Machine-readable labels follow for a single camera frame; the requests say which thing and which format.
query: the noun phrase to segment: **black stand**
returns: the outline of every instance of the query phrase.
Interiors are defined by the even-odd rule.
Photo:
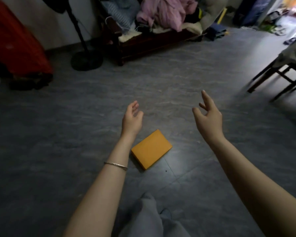
[[[71,66],[73,69],[77,71],[89,71],[96,68],[99,68],[103,63],[103,56],[99,51],[89,51],[87,45],[82,37],[80,28],[78,26],[78,21],[75,16],[72,14],[71,7],[69,3],[67,3],[67,13],[69,18],[71,19],[74,27],[79,35],[81,40],[81,44],[83,46],[84,51],[77,52],[71,58]]]

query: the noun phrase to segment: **bracelet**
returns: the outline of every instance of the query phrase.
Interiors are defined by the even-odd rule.
[[[117,167],[119,167],[119,168],[122,168],[123,170],[127,170],[128,169],[128,167],[126,167],[126,166],[122,166],[122,165],[119,165],[119,164],[117,164],[117,163],[112,163],[112,162],[104,162],[104,164],[109,164],[109,165],[113,165],[113,166],[117,166]]]

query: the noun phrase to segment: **forearm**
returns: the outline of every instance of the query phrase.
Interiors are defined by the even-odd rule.
[[[296,236],[296,199],[258,170],[228,140],[210,147],[266,236]]]
[[[134,142],[132,136],[122,136],[111,152],[108,162],[123,166]],[[65,236],[109,237],[114,225],[126,171],[113,165],[104,165],[79,207],[72,216]]]

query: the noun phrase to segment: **black round base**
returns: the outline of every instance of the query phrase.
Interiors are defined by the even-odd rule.
[[[89,51],[90,58],[84,51],[77,52],[71,58],[71,67],[76,71],[90,71],[99,68],[103,63],[103,56],[99,51]]]

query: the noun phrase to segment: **hand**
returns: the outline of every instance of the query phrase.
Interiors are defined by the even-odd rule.
[[[123,117],[121,136],[130,136],[135,139],[141,130],[143,116],[144,113],[139,111],[138,102],[134,101],[133,103],[130,103]]]
[[[203,115],[199,108],[196,107],[192,111],[198,131],[204,140],[210,144],[213,141],[224,138],[222,132],[222,114],[217,109],[212,98],[204,90],[202,91],[202,98],[204,104],[199,103],[199,106],[206,110],[207,114]]]

